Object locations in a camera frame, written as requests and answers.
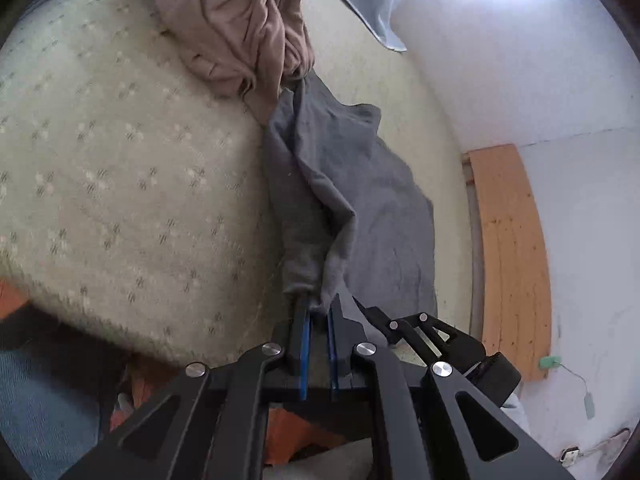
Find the dark grey smile sweatshirt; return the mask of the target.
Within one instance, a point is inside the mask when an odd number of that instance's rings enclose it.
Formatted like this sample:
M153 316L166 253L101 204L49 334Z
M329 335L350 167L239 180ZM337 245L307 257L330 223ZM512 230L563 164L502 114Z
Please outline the dark grey smile sweatshirt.
M314 312L342 290L388 316L437 311L434 208L378 136L381 118L309 73L282 91L265 130L283 291Z

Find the wooden headboard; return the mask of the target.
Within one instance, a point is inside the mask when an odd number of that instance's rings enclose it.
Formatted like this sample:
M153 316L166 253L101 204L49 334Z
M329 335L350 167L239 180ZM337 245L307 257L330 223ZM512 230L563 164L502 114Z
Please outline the wooden headboard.
M484 264L482 341L523 382L540 382L550 354L552 300L546 243L534 193L513 144L465 154L475 188Z

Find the white power strip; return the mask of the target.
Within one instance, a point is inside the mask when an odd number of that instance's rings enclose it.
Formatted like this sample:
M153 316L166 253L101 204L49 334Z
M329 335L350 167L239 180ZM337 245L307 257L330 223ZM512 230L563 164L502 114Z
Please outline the white power strip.
M584 408L586 419L594 419L594 416L596 416L596 406L594 405L593 396L590 391L587 391L584 395Z

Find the pink garment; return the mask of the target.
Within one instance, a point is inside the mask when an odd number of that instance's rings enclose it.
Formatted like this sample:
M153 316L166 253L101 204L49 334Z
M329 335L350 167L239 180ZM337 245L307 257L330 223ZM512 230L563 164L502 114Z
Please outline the pink garment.
M262 125L281 88L314 68L302 0L153 0L180 58L215 96L241 98Z

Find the green wall plug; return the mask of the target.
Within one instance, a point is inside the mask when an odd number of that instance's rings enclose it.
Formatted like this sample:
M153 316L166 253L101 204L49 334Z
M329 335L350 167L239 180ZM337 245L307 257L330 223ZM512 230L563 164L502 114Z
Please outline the green wall plug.
M538 361L540 370L555 370L562 366L562 359L559 356L543 356Z

